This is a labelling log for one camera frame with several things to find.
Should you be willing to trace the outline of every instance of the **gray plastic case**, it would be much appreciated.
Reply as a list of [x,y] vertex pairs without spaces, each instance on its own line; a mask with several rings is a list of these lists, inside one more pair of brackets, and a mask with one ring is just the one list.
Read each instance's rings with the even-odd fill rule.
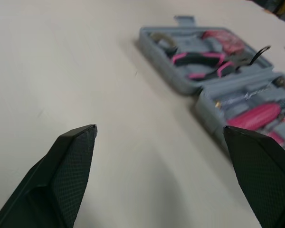
[[[270,89],[269,91],[271,91],[273,95],[280,95],[280,97],[277,96],[279,97],[278,99],[283,100],[285,99],[285,90],[281,93],[282,88],[276,88],[273,84],[270,84],[273,79],[279,76],[283,76],[285,78],[285,74],[283,73],[275,73],[267,70],[246,77],[241,77],[237,80],[229,80],[216,85],[207,85],[198,97],[197,103],[194,107],[194,113],[198,116],[206,130],[218,141],[219,144],[222,145],[224,149],[228,150],[223,136],[223,128],[228,125],[226,119],[228,117],[232,118],[232,116],[227,117],[226,112],[217,108],[215,100],[218,97],[223,97],[237,91],[253,92],[265,85],[271,86],[273,90]],[[262,95],[258,95],[259,94],[252,96],[243,103],[248,105],[251,109],[266,102],[277,101],[275,96],[272,97],[272,100],[268,101],[264,100]],[[274,131],[285,140],[285,123],[280,122],[277,119],[266,125],[263,131]]]
[[[191,16],[175,17],[179,23],[178,27],[144,27],[140,30],[139,46],[145,56],[159,70],[161,76],[179,93],[183,95],[196,95],[200,92],[196,105],[193,107],[195,115],[205,126],[207,131],[215,140],[228,151],[224,136],[223,128],[227,125],[227,119],[233,118],[252,108],[267,102],[280,102],[285,99],[285,89],[276,87],[271,81],[279,76],[285,77],[283,73],[273,72],[273,65],[264,57],[259,57],[255,64],[241,67],[240,73],[230,74],[223,78],[215,78],[201,82],[191,81],[186,75],[188,71],[195,73],[194,70],[207,71],[206,66],[190,66],[186,69],[175,67],[171,60],[151,38],[152,32],[168,33],[178,43],[180,52],[222,52],[219,44],[212,42],[212,49],[207,43],[201,42],[200,39],[194,39],[196,34],[201,34],[206,30],[223,29],[230,33],[226,28],[214,27],[196,27],[195,20]],[[246,51],[255,54],[247,43]],[[258,91],[266,87],[270,90],[264,90],[255,94],[250,99],[239,102],[227,110],[216,107],[215,99],[223,99],[231,93],[245,94]],[[267,124],[260,133],[275,132],[285,141],[285,123],[277,118]]]
[[[251,66],[243,66],[240,69],[240,73],[229,74],[224,78],[215,78],[205,81],[192,81],[187,78],[189,73],[209,73],[214,69],[204,65],[190,65],[176,67],[172,64],[171,60],[164,53],[151,38],[152,32],[162,32],[169,34],[178,44],[178,52],[222,52],[222,46],[215,40],[201,40],[198,36],[201,36],[207,30],[226,30],[232,33],[226,28],[216,27],[196,27],[194,17],[191,16],[177,16],[175,17],[179,23],[178,27],[143,27],[140,29],[139,34],[139,47],[144,55],[152,62],[156,69],[160,72],[161,76],[170,84],[177,92],[183,95],[193,95],[201,91],[201,89],[212,83],[219,83],[222,80],[230,80],[236,77],[242,77],[256,74],[267,69],[272,70],[273,65],[264,57],[259,57],[257,61]],[[252,55],[256,51],[245,43],[245,50]]]

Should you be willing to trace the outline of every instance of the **case latch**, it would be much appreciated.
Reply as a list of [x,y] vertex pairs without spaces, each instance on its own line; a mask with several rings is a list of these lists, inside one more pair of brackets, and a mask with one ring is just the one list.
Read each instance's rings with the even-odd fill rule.
[[195,27],[196,22],[194,16],[174,16],[174,19],[179,26],[183,27]]

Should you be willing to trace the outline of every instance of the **tool kit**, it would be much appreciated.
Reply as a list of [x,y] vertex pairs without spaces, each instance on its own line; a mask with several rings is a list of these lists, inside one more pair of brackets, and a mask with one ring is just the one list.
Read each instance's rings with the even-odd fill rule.
[[139,46],[177,92],[198,95],[201,123],[226,150],[226,125],[272,137],[285,149],[285,74],[226,28],[197,27],[177,16],[178,27],[143,27]]

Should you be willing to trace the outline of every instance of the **white surface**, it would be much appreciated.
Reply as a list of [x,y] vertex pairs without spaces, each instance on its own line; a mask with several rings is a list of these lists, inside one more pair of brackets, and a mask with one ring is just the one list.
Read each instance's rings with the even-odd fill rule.
[[221,150],[134,45],[195,15],[285,72],[285,23],[245,0],[0,0],[0,208],[62,133],[97,124],[76,227],[260,227]]

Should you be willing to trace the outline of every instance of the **pliers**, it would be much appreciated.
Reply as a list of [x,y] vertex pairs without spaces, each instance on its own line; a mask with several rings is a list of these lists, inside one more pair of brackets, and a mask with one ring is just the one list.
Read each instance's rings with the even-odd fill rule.
[[251,63],[253,56],[247,52],[241,55],[226,56],[222,53],[198,53],[189,52],[176,54],[171,58],[172,63],[177,66],[189,64],[201,64],[217,68],[210,73],[192,73],[188,78],[195,81],[208,80],[212,78],[221,78],[228,74],[236,72],[240,66],[246,66]]

